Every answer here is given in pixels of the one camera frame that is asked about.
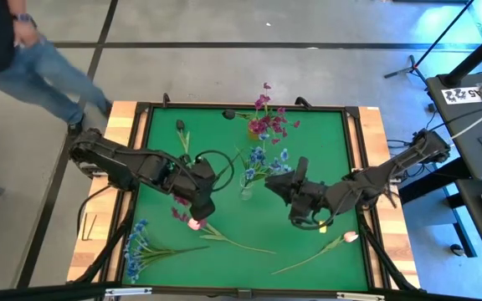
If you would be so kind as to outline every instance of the shoe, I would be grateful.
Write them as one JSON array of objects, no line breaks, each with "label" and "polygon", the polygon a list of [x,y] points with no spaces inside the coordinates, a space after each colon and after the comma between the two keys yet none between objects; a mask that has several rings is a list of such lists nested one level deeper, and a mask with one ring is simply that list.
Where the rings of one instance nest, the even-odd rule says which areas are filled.
[{"label": "shoe", "polygon": [[111,103],[109,100],[105,100],[105,112],[102,112],[101,114],[106,118],[109,119],[110,112],[113,110],[113,103]]},{"label": "shoe", "polygon": [[77,137],[83,131],[83,119],[85,118],[85,114],[81,117],[81,120],[77,123],[68,125],[68,136],[70,137]]}]

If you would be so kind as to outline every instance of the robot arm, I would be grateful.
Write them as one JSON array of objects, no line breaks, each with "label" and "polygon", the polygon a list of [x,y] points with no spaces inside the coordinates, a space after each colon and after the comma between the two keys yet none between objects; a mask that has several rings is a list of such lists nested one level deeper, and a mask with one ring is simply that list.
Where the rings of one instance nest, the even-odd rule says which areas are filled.
[{"label": "robot arm", "polygon": [[[295,171],[267,177],[265,186],[281,196],[286,205],[291,205],[289,219],[294,226],[315,230],[330,226],[335,216],[351,210],[356,204],[374,204],[395,175],[418,163],[445,161],[449,157],[449,150],[438,134],[420,130],[403,153],[380,166],[353,171],[332,186],[306,179],[308,159],[304,157],[299,159]],[[329,210],[331,216],[319,224],[315,215],[321,209]]]},{"label": "robot arm", "polygon": [[188,156],[177,159],[160,150],[133,150],[105,139],[97,129],[77,137],[69,153],[78,167],[83,163],[96,165],[107,173],[112,186],[123,191],[133,191],[143,183],[188,200],[192,218],[197,221],[215,211],[210,195],[217,177],[204,158],[191,164]]}]

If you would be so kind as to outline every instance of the green mat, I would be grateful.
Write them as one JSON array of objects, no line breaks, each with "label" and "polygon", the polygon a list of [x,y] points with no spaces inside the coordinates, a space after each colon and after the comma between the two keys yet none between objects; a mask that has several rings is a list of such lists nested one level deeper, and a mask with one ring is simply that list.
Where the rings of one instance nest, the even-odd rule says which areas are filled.
[{"label": "green mat", "polygon": [[[233,158],[235,146],[248,150],[259,144],[249,140],[246,120],[225,120],[221,112],[214,109],[154,109],[148,148],[181,155],[183,148],[176,132],[178,119],[183,120],[187,131],[191,132],[191,157],[201,151],[218,150]],[[300,156],[305,156],[310,160],[307,177],[312,181],[324,181],[327,185],[339,181],[350,171],[341,113],[290,111],[287,118],[300,120],[300,127],[291,128],[289,136],[277,145],[267,144],[270,160],[287,148],[290,153],[287,163],[292,168],[296,167]],[[220,156],[211,154],[206,157],[216,172],[226,164]],[[219,185],[228,178],[228,172]],[[212,194],[217,210],[208,221],[235,242],[276,254],[249,251],[228,242],[200,238],[206,233],[193,231],[172,217],[171,207],[181,208],[172,196],[141,186],[135,221],[142,218],[149,221],[146,230],[154,241],[172,249],[209,248],[153,263],[141,272],[135,285],[367,290],[360,240],[342,243],[303,266],[271,275],[316,254],[344,232],[358,232],[356,213],[341,214],[326,233],[300,230],[287,218],[290,208],[264,187],[264,181],[254,184],[251,199],[241,200],[239,180],[242,172],[241,161],[236,161],[233,181],[225,189]],[[327,218],[328,214],[321,213],[319,218],[323,217]],[[126,275],[123,284],[131,284]]]}]

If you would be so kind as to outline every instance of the person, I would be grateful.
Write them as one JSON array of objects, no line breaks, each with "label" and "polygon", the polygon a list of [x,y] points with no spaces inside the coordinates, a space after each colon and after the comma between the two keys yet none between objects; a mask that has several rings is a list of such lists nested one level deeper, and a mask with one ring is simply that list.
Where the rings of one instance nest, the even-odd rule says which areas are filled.
[{"label": "person", "polygon": [[25,0],[0,0],[0,90],[64,120],[69,135],[83,130],[85,115],[64,93],[80,95],[106,117],[112,107],[101,89],[37,31]]}]

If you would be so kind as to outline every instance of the camera stand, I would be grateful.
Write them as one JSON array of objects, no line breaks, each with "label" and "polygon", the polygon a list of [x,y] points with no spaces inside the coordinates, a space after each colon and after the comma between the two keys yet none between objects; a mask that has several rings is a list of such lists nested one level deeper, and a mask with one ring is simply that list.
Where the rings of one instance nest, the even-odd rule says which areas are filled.
[{"label": "camera stand", "polygon": [[460,17],[464,14],[464,12],[466,12],[466,10],[469,8],[470,5],[472,5],[473,2],[474,2],[474,0],[469,0],[468,3],[466,3],[466,5],[464,5],[464,8],[460,11],[460,13],[457,15],[457,17],[455,17],[455,19],[453,21],[451,21],[449,26],[442,32],[442,34],[440,34],[440,36],[436,39],[436,41],[434,41],[434,43],[427,49],[425,54],[423,54],[422,57],[419,58],[419,60],[417,62],[416,62],[416,59],[414,58],[414,56],[410,54],[409,58],[410,58],[410,62],[412,64],[410,67],[402,69],[402,70],[398,70],[398,71],[395,71],[395,72],[391,72],[390,74],[386,74],[386,75],[384,75],[384,78],[389,79],[389,78],[394,77],[398,74],[410,73],[410,74],[417,75],[423,81],[423,83],[425,85],[427,85],[427,81],[425,80],[425,77],[423,76],[423,74],[419,71],[418,66],[423,62],[423,60],[427,57],[427,55],[434,49],[434,47],[436,47],[438,42],[440,42],[440,40],[444,37],[444,35],[453,27],[453,25],[460,19]]}]

